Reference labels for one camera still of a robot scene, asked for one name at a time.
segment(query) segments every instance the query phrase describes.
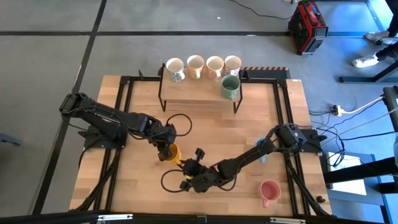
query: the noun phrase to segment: white sneaker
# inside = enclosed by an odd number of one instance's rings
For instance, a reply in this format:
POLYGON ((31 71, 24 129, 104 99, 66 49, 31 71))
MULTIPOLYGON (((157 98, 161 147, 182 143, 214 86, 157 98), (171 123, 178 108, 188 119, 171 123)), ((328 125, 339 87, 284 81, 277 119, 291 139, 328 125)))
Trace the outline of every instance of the white sneaker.
POLYGON ((365 68, 379 63, 376 55, 366 56, 363 58, 353 60, 353 65, 357 68, 365 68))
MULTIPOLYGON (((382 31, 382 32, 368 32, 367 34, 365 34, 365 37, 368 40, 378 41, 385 37, 388 37, 389 34, 390 34, 390 32, 388 30, 382 31)), ((383 43, 392 44, 392 40, 383 40, 383 43)))

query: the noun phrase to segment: white cable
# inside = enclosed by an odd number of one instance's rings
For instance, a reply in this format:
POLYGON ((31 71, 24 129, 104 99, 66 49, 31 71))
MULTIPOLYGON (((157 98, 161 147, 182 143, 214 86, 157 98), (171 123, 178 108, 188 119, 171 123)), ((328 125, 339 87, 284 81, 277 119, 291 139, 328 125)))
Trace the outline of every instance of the white cable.
POLYGON ((341 113, 346 113, 346 114, 356 113, 356 112, 360 111, 361 109, 363 109, 363 108, 365 108, 365 107, 371 105, 372 103, 374 103, 374 102, 376 102, 376 101, 379 101, 379 100, 381 100, 381 99, 383 99, 383 98, 384 98, 383 96, 380 96, 379 98, 377 98, 377 99, 375 99, 375 100, 372 100, 372 101, 370 101, 369 103, 367 103, 367 104, 365 104, 365 105, 361 106, 360 108, 358 108, 358 109, 356 109, 356 110, 353 110, 353 111, 345 111, 345 110, 341 109, 341 113))
MULTIPOLYGON (((353 127, 353 128, 350 128, 350 129, 347 130, 347 131, 343 131, 341 134, 339 134, 339 136, 341 136, 342 134, 347 133, 348 131, 352 131, 352 130, 354 130, 354 129, 356 129, 356 128, 359 128, 359 127, 361 127, 361 126, 364 126, 365 124, 369 124, 369 123, 371 123, 371 122, 373 122, 373 121, 375 121, 375 120, 378 120, 378 119, 380 119, 380 118, 382 118, 382 117, 384 117, 384 116, 387 116, 387 115, 389 115, 389 114, 391 114, 391 113, 393 113, 393 112, 395 112, 395 111, 397 111, 397 110, 398 110, 398 108, 393 109, 393 110, 389 111, 388 113, 386 113, 386 114, 384 114, 384 115, 382 115, 382 116, 380 116, 380 117, 378 117, 378 118, 375 118, 375 119, 373 119, 373 120, 371 120, 371 121, 367 121, 367 122, 365 122, 365 123, 363 123, 363 124, 360 124, 360 125, 358 125, 358 126, 355 126, 355 127, 353 127)), ((326 144, 328 144, 330 141, 332 141, 333 139, 335 139, 335 138, 337 138, 337 137, 338 137, 338 136, 335 136, 335 137, 331 138, 329 141, 327 141, 326 143, 324 143, 321 147, 325 146, 326 144)))

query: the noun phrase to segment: yellow mug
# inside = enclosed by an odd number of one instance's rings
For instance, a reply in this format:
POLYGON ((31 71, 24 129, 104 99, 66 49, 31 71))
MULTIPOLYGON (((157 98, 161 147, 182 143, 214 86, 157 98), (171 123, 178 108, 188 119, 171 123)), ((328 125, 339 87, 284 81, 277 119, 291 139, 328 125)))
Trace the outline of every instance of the yellow mug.
POLYGON ((182 155, 178 145, 173 143, 170 145, 169 149, 170 152, 172 153, 172 157, 170 159, 166 159, 166 161, 175 162, 176 164, 181 165, 182 155))
POLYGON ((224 60, 219 56, 211 56, 206 61, 207 77, 210 80, 221 78, 221 72, 224 68, 224 60))

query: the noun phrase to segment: gray carpet floor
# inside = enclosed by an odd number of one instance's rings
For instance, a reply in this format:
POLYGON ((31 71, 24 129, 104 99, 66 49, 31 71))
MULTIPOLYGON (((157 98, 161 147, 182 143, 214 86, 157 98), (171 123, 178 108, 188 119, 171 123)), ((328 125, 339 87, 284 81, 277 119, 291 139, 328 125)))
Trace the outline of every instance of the gray carpet floor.
MULTIPOLYGON (((240 2, 260 14, 280 17, 289 17, 296 7, 281 0, 240 2)), ((100 3, 100 0, 0 0, 0 31, 90 31, 100 3)), ((319 2, 318 6, 332 32, 377 31, 363 2, 319 2)), ((391 17, 382 18, 383 26, 388 26, 386 21, 391 17)), ((288 21, 258 17, 227 0, 109 0, 99 30, 285 31, 288 21)), ((0 144, 0 217, 25 215, 32 209, 61 122, 58 107, 73 87, 87 41, 87 36, 0 37, 0 133, 24 142, 20 147, 0 144)), ((329 110, 331 105, 352 110, 377 98, 385 86, 340 84, 337 78, 342 75, 371 77, 386 68, 393 59, 364 69, 351 65, 352 59, 373 54, 383 47, 363 38, 327 38, 314 55, 298 56, 290 37, 97 37, 81 91, 96 98, 103 75, 138 75, 138 70, 144 75, 156 75, 161 64, 170 57, 200 54, 207 58, 233 54, 239 55, 246 66, 289 67, 292 78, 303 81, 312 111, 329 110)), ((386 107, 378 103, 338 129, 344 131, 384 113, 387 113, 386 107)), ((332 116, 329 124, 345 118, 347 116, 332 116)), ((313 120, 325 123, 327 116, 313 120)), ((86 126, 77 120, 72 123, 86 126)), ((392 131, 388 116, 355 129, 345 137, 386 131, 392 131)), ((346 148, 383 159, 393 156, 393 142, 393 136, 381 136, 347 142, 346 148)), ((69 128, 44 212, 67 211, 82 145, 77 130, 69 128)), ((338 147, 331 142, 325 149, 337 151, 338 147)), ((396 195, 388 199, 391 210, 397 210, 396 195)), ((381 214, 372 206, 352 204, 349 206, 352 212, 347 212, 345 206, 346 202, 332 202, 333 213, 344 218, 382 221, 381 214)))

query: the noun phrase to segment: wooden shelf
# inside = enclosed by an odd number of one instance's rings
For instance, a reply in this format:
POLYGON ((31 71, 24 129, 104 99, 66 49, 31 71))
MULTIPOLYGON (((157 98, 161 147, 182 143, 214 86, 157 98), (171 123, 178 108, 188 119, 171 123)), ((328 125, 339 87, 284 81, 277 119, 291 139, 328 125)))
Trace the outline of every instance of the wooden shelf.
MULTIPOLYGON (((184 70, 185 79, 175 83, 170 79, 166 68, 163 72, 162 100, 201 100, 201 101, 231 101, 221 96, 221 78, 209 80, 206 68, 203 68, 200 79, 194 80, 189 77, 188 68, 184 70)), ((240 91, 235 95, 232 102, 241 99, 240 91)))

